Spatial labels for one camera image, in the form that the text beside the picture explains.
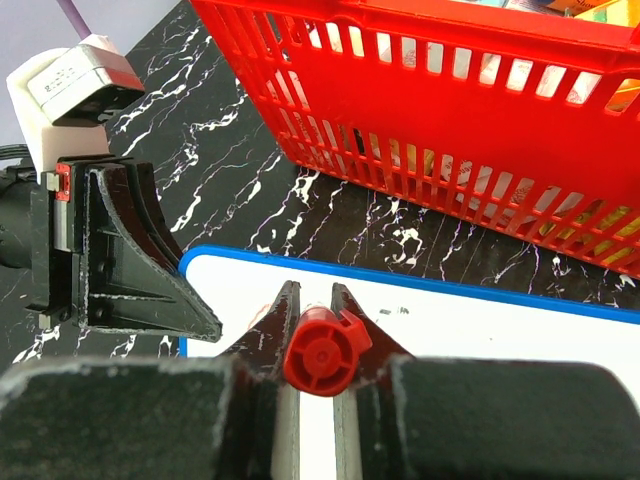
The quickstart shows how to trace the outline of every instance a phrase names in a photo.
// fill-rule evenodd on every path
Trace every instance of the black marble surface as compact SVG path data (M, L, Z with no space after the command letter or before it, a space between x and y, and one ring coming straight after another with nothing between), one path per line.
M129 59L148 95L110 125L112 151L154 163L167 222L185 249L228 245L640 308L626 276L295 167L186 2ZM28 272L0 269L2 370L43 355L177 353L167 337L66 324L40 332L23 311L29 290Z

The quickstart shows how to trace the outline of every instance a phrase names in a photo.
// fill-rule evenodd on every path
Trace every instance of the red plastic basket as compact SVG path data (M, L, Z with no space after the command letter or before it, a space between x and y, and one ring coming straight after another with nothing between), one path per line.
M192 3L296 164L640 276L640 100L609 108L640 79L639 30L450 0ZM602 76L571 103L582 72Z

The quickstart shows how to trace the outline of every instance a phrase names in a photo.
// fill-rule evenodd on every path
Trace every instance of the red bottle cap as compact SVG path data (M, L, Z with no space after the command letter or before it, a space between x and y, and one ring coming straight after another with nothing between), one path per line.
M284 360L284 376L300 391L332 397L345 390L360 355L373 346L364 323L349 311L336 318L325 307L304 312Z

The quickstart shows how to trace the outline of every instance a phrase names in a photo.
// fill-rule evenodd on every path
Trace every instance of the metal screw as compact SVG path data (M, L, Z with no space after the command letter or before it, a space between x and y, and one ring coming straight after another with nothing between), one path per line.
M50 192L59 192L62 189L62 177L55 172L45 173L45 186Z
M38 327L41 330L49 330L52 328L51 316L41 313L38 315Z
M103 260L100 263L98 263L98 273L104 274L104 275L108 275L111 269L111 263L109 262L109 260Z

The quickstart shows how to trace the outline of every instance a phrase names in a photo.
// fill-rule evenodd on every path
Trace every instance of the black plastic part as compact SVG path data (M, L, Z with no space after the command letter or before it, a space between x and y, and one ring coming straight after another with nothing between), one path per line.
M299 320L300 284L287 281L267 314L224 353L238 354L256 374L281 380L285 352Z
M28 310L51 317L53 324L69 319L71 254L53 246L53 195L44 188L31 192L31 276Z
M72 164L72 169L84 169L86 199L80 222L84 245L82 253L73 254L72 267L73 278L81 279L72 292L78 324L218 340L220 322L178 272L179 248L159 222L155 190L137 184L143 176L153 181L150 164L114 159Z
M143 90L106 85L53 122L57 127L94 127L108 122L144 95Z
M357 316L373 342L373 346L360 355L358 370L353 379L355 385L377 380L380 370L385 367L393 355L410 355L402 345L367 317L349 289L340 283L333 284L331 310L337 318L340 318L342 310L347 310Z
M640 476L638 412L596 366L396 357L355 394L367 480Z
M0 379L0 477L268 479L278 391L237 357L22 364Z
M0 173L0 265L31 268L31 169L9 167Z
M150 163L63 158L69 200L35 182L33 167L0 177L0 265L31 268L28 309L50 328L71 319L107 333L217 341L221 324L178 272ZM42 184L46 184L43 174Z

